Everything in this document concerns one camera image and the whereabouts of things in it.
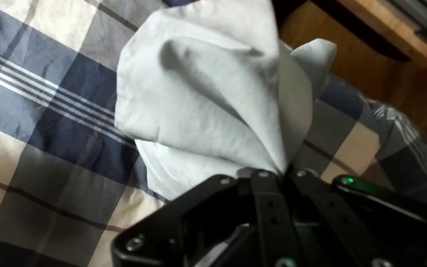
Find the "blue plaid fabric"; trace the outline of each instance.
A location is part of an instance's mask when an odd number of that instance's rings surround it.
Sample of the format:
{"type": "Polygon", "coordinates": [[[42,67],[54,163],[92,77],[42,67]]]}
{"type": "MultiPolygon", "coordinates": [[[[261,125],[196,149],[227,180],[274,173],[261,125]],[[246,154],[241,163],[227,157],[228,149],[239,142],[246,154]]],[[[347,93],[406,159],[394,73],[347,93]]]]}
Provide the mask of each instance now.
{"type": "MultiPolygon", "coordinates": [[[[164,204],[113,125],[120,51],[164,7],[0,1],[0,266],[110,266],[113,237],[164,204]]],[[[427,202],[427,139],[334,76],[294,164],[427,202]]]]}

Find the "white cloth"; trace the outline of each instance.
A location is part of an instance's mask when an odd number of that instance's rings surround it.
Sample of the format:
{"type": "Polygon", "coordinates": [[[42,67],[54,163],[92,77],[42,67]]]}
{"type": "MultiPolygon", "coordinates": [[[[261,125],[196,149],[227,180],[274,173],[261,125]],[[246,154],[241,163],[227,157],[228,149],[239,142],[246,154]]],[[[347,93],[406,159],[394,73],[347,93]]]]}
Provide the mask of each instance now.
{"type": "MultiPolygon", "coordinates": [[[[335,53],[332,43],[316,45],[335,53]]],[[[116,127],[136,139],[149,188],[173,199],[244,167],[283,174],[310,127],[308,75],[317,76],[288,53],[269,0],[153,13],[121,53],[115,111],[116,127]]],[[[324,61],[321,53],[305,62],[324,61]]]]}

